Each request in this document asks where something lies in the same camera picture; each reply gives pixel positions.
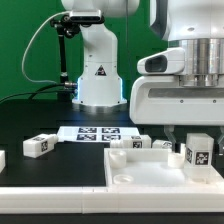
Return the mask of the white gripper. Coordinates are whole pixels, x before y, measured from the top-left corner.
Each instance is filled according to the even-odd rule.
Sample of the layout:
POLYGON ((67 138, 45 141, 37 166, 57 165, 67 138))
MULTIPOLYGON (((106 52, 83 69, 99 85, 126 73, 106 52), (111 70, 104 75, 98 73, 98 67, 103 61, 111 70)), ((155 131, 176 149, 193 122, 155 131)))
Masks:
POLYGON ((129 116, 135 124, 165 125, 172 148, 173 125, 221 126, 217 154, 224 154, 224 87, 181 87, 178 76, 142 76, 132 87, 129 116))

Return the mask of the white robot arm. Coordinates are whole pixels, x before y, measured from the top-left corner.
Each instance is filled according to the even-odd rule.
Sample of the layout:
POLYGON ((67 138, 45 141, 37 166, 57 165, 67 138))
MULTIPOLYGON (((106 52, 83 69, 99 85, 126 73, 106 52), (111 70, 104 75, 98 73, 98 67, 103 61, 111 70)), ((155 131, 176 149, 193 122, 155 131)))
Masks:
POLYGON ((224 0, 143 0, 133 24, 130 118, 138 125, 219 126, 224 153, 224 0))

